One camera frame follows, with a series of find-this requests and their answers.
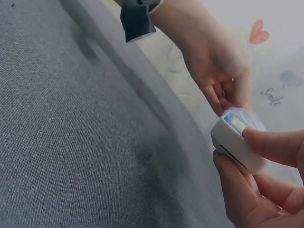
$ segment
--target small white device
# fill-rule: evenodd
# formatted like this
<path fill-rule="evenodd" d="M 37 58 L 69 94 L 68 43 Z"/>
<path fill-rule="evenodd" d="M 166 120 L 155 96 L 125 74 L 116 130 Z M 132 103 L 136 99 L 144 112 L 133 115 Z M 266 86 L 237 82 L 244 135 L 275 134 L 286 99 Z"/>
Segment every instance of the small white device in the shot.
<path fill-rule="evenodd" d="M 243 173 L 260 173 L 269 161 L 254 153 L 242 136 L 247 127 L 266 131 L 260 119 L 245 108 L 226 110 L 211 130 L 216 151 L 228 156 Z"/>

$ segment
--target transparent plastic cap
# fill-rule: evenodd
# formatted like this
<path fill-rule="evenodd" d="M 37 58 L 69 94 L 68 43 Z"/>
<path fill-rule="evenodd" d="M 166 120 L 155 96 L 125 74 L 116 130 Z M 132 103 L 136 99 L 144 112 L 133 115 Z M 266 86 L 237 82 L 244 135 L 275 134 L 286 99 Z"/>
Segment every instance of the transparent plastic cap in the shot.
<path fill-rule="evenodd" d="M 255 113 L 250 112 L 245 108 L 231 107 L 227 109 L 222 116 L 227 116 L 227 115 L 233 115 L 238 120 L 240 120 L 246 127 L 261 132 L 267 131 L 260 118 Z"/>

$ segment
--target heart drawing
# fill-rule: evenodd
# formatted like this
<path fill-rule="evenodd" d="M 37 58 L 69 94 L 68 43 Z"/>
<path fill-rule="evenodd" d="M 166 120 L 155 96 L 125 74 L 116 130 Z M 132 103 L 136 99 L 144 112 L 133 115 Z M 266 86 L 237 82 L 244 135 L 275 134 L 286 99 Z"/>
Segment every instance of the heart drawing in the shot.
<path fill-rule="evenodd" d="M 258 19 L 252 26 L 249 42 L 251 44 L 260 44 L 269 39 L 269 33 L 263 31 L 264 22 L 262 19 Z"/>
<path fill-rule="evenodd" d="M 304 83 L 304 80 L 295 75 L 292 71 L 286 70 L 280 75 L 282 82 L 282 88 L 292 87 L 292 86 L 301 86 Z"/>

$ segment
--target wrist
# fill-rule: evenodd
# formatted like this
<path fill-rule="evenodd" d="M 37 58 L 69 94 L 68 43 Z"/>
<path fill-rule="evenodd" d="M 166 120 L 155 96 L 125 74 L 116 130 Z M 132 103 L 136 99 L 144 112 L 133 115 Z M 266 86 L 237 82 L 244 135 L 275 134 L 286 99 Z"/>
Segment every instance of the wrist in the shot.
<path fill-rule="evenodd" d="M 220 24 L 200 0 L 164 0 L 151 18 L 179 48 L 197 43 L 195 39 L 202 36 L 195 33 L 205 34 L 209 39 L 221 31 Z"/>

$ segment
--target gray fabric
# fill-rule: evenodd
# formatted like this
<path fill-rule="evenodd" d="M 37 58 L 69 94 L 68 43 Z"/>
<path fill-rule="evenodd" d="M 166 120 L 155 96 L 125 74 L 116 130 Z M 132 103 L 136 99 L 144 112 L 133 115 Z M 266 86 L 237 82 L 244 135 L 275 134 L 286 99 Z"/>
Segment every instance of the gray fabric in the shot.
<path fill-rule="evenodd" d="M 219 183 L 205 196 L 188 175 L 212 167 L 198 128 L 158 74 L 151 84 L 175 109 L 154 103 L 116 60 L 58 1 L 1 1 L 0 228 L 209 225 L 201 211 L 219 209 L 209 200 Z M 190 167 L 191 159 L 200 162 Z M 205 188 L 215 173 L 200 177 Z"/>

